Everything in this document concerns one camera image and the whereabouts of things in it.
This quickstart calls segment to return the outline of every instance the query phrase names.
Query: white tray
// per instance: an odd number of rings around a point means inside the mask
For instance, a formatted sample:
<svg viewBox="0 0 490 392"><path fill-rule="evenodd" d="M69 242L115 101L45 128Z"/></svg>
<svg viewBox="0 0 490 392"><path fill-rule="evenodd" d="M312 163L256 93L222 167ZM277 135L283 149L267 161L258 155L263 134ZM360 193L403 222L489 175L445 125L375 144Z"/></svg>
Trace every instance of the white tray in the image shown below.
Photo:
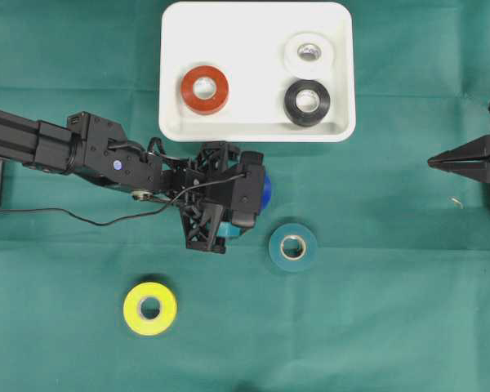
<svg viewBox="0 0 490 392"><path fill-rule="evenodd" d="M291 123L283 97L297 79L284 64L284 48L297 33L318 33L332 44L330 77L318 79L331 108L313 127ZM334 2L177 2L163 13L159 126L176 141L337 142L355 128L352 20ZM229 100L202 116L185 106L183 76L213 65L229 81Z"/></svg>

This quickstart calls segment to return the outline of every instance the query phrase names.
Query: teal tape roll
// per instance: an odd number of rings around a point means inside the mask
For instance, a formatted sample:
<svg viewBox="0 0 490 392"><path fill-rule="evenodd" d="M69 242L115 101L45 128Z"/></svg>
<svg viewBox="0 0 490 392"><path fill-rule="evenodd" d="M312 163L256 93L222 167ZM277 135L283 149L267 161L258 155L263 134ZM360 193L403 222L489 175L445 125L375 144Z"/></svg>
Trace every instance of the teal tape roll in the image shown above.
<svg viewBox="0 0 490 392"><path fill-rule="evenodd" d="M298 223L279 226L270 237L270 258L288 272L307 270L314 263L317 250L314 234Z"/></svg>

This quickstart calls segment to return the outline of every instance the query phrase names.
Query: black cable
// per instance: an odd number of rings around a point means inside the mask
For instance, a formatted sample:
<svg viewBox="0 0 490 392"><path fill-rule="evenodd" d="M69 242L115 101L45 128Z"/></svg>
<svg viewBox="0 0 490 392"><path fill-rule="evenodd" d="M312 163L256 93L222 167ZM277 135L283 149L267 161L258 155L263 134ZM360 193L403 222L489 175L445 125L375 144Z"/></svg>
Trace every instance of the black cable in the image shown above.
<svg viewBox="0 0 490 392"><path fill-rule="evenodd" d="M65 210L64 208L32 208L32 209L27 209L27 210L0 210L0 215L1 214L17 213L17 212L19 212L19 213L63 212L63 213L65 213L65 214L71 216L72 218L77 219L77 220L79 220L81 222L85 222L85 223L88 223L88 224L94 225L94 226L105 227L105 226L114 225L115 223L118 223L118 222L121 222L121 221L129 221L130 219L137 219L137 218L143 218L145 216L157 215L157 214L159 214L159 213L164 212L165 210L167 210L182 195L184 195L185 193L187 193L187 192L189 192L189 191L191 191L193 189L203 188L203 187L211 186L211 185L224 184L225 182L231 182L231 181L237 180L238 178L241 178L241 177L245 177L245 174L244 173L237 174L236 176L229 177L229 178L227 178L225 180L209 181L209 182L205 182L203 184L198 184L198 185L190 186L189 188L185 188L182 191L180 191L174 198L172 198L171 200L168 200L167 203L163 207L159 208L158 210L150 211L150 212L142 212L140 214L135 214L135 215L121 216L121 217L119 217L117 219L114 219L114 220L111 220L111 221L105 222L105 223L95 222L93 220L90 220L90 219L87 219L87 218L83 218L83 217L81 217L79 215L76 215L76 214L72 213L69 210Z"/></svg>
<svg viewBox="0 0 490 392"><path fill-rule="evenodd" d="M78 153L78 145L82 143L80 135L74 133L71 136L71 151L69 152L69 159L67 160L67 167L60 174L63 176L68 176L74 172L74 167L76 166L76 154Z"/></svg>
<svg viewBox="0 0 490 392"><path fill-rule="evenodd" d="M156 154L156 151L154 151L154 146L158 147L158 153ZM149 141L149 146L147 147L147 154L156 154L159 155L160 157L164 159L168 159L170 161L178 161L178 162L185 162L189 161L189 158L177 158L177 157L171 157L167 154L165 154L165 149L163 148L163 143L162 140L159 137L152 137Z"/></svg>
<svg viewBox="0 0 490 392"><path fill-rule="evenodd" d="M161 203L161 204L165 204L165 203L169 203L171 201L171 199L169 198L150 198L149 200L145 200L146 202L152 202L152 203Z"/></svg>
<svg viewBox="0 0 490 392"><path fill-rule="evenodd" d="M146 151L144 146L132 140L116 141L114 143L109 143L108 149L134 149L140 154L141 162L146 162L147 157L145 155Z"/></svg>

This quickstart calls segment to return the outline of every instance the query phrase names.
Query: wire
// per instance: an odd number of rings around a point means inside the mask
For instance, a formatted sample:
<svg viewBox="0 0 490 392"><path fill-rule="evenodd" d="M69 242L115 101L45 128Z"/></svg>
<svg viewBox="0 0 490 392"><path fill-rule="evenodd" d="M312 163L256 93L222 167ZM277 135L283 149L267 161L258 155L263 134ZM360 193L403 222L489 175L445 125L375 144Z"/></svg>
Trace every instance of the wire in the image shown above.
<svg viewBox="0 0 490 392"><path fill-rule="evenodd" d="M158 147L158 153L156 154L156 151L154 151L154 146ZM159 137L152 137L149 141L149 146L147 147L147 154L156 154L159 155L160 157L164 159L168 159L170 161L178 161L178 162L185 162L189 161L189 158L177 158L177 157L171 157L167 154L165 154L165 149L163 148L163 143L162 140Z"/></svg>
<svg viewBox="0 0 490 392"><path fill-rule="evenodd" d="M198 189L198 188L204 188L206 186L224 184L226 182L231 182L231 181L237 180L238 178L241 178L241 177L245 177L245 174L244 173L237 174L236 176L232 176L232 177L226 178L224 180L209 181L209 182L205 182L203 184L190 186L189 188L185 188L182 191L180 191L174 198L168 200L167 203L163 207L159 208L158 210L150 211L150 212L142 212L140 214L135 214L135 215L121 216L121 217L116 218L114 220L111 220L109 222L95 222L93 220L90 220L90 219L84 218L82 216L76 215L69 210L65 210L64 208L32 208L32 209L25 209L25 210L0 210L0 215L12 214L12 213L63 212L63 213L65 213L65 214L71 216L72 218L77 219L81 222L85 222L85 223L88 223L88 224L94 225L94 226L105 227L105 226L114 225L115 223L118 223L121 221L129 221L130 219L137 219L137 218L143 218L145 216L157 215L157 214L167 210L171 205L174 204L174 202L176 200L178 200L181 196L183 196L187 192L190 192L191 190Z"/></svg>
<svg viewBox="0 0 490 392"><path fill-rule="evenodd" d="M125 141L117 141L114 143L109 143L107 146L108 149L134 149L138 153L140 153L141 162L146 162L147 156L145 155L146 151L140 143L137 143L132 140Z"/></svg>

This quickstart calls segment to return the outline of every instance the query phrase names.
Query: black tape roll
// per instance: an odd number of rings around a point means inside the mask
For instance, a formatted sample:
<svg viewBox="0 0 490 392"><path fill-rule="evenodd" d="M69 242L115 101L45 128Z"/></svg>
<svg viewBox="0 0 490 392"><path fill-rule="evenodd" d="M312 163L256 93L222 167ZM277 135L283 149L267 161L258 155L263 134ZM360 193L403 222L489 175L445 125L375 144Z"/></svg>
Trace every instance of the black tape roll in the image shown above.
<svg viewBox="0 0 490 392"><path fill-rule="evenodd" d="M317 108L311 112L304 112L296 105L297 95L302 91L313 91L319 98ZM330 96L327 89L315 80L298 80L294 82L285 93L285 113L290 120L300 127L312 127L327 115L330 109Z"/></svg>

